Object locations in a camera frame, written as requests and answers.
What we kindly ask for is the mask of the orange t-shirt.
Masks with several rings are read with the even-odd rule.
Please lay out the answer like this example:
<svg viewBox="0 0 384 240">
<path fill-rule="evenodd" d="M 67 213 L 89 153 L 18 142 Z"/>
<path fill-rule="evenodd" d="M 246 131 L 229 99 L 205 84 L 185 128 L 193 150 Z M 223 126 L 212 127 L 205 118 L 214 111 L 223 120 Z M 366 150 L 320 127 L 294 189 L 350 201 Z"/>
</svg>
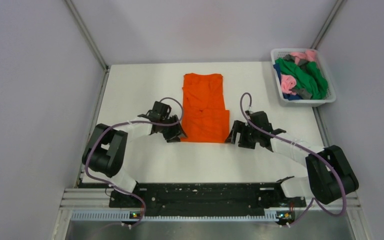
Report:
<svg viewBox="0 0 384 240">
<path fill-rule="evenodd" d="M 183 76 L 184 110 L 181 142 L 224 143 L 230 133 L 230 111 L 225 107 L 223 76 L 219 73 Z"/>
</svg>

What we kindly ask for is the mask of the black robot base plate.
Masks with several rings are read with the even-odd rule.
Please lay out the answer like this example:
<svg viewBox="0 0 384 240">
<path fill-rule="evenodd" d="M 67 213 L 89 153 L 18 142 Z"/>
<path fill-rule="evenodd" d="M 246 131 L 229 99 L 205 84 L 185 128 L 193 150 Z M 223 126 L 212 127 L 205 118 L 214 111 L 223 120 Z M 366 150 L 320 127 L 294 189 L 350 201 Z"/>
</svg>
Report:
<svg viewBox="0 0 384 240">
<path fill-rule="evenodd" d="M 306 207 L 287 197 L 281 181 L 252 183 L 139 183 L 133 195 L 111 192 L 110 208 L 146 207 L 147 217 L 258 217 L 269 208 Z"/>
</svg>

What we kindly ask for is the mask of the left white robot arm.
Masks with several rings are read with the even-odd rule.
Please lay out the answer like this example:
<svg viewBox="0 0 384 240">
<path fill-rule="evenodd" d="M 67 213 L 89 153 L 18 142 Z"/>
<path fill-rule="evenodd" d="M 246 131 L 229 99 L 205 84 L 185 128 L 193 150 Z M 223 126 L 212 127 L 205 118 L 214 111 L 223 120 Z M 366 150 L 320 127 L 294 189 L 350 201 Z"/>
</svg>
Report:
<svg viewBox="0 0 384 240">
<path fill-rule="evenodd" d="M 160 100 L 155 101 L 147 113 L 132 120 L 113 125 L 97 124 L 82 155 L 85 174 L 120 193 L 127 206 L 134 207 L 140 202 L 140 207 L 145 210 L 146 203 L 135 190 L 138 183 L 123 166 L 127 145 L 158 133 L 168 143 L 179 142 L 186 137 L 181 125 L 183 117 L 183 114 L 172 114 L 172 107 Z"/>
</svg>

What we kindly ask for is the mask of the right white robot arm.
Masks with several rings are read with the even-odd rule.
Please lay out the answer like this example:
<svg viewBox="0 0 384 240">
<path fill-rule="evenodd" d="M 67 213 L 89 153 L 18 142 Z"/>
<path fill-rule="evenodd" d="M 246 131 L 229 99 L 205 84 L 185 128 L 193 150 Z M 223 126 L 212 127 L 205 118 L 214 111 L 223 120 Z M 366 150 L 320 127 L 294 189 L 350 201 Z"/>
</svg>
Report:
<svg viewBox="0 0 384 240">
<path fill-rule="evenodd" d="M 226 143 L 246 149 L 260 145 L 295 161 L 307 171 L 305 177 L 287 177 L 280 181 L 280 188 L 273 192 L 277 205 L 287 206 L 295 197 L 315 198 L 328 205 L 359 189 L 359 181 L 339 146 L 312 145 L 281 128 L 274 129 L 264 111 L 246 111 L 245 115 L 245 122 L 234 121 Z"/>
</svg>

